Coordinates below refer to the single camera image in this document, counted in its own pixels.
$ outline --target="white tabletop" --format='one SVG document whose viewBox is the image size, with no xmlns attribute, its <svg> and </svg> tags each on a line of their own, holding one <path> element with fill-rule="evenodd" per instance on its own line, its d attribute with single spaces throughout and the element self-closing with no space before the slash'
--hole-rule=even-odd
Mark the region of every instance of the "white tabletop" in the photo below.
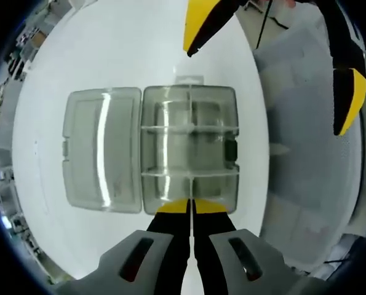
<svg viewBox="0 0 366 295">
<path fill-rule="evenodd" d="M 236 91 L 240 181 L 234 225 L 259 234 L 269 170 L 268 125 L 249 44 L 233 17 L 192 58 L 183 51 L 186 0 L 99 0 L 68 12 L 39 49 L 17 105 L 13 163 L 25 218 L 39 246 L 81 278 L 99 257 L 152 216 L 72 207 L 62 174 L 68 95 L 77 90 L 174 84 L 204 76 Z"/>
</svg>

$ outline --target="white table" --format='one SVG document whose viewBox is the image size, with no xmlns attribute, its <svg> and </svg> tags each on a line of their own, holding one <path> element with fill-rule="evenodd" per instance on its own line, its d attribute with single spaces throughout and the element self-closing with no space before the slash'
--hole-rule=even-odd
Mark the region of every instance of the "white table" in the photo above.
<svg viewBox="0 0 366 295">
<path fill-rule="evenodd" d="M 243 30 L 233 17 L 192 58 L 183 51 L 186 0 L 115 1 L 67 15 L 36 55 L 17 105 L 13 163 L 17 191 L 39 246 L 81 278 L 99 257 L 152 216 L 72 207 L 62 174 L 62 130 L 68 95 L 103 87 L 174 84 L 177 75 L 236 91 L 241 168 L 237 228 L 259 234 L 269 170 L 268 125 L 261 84 Z"/>
</svg>

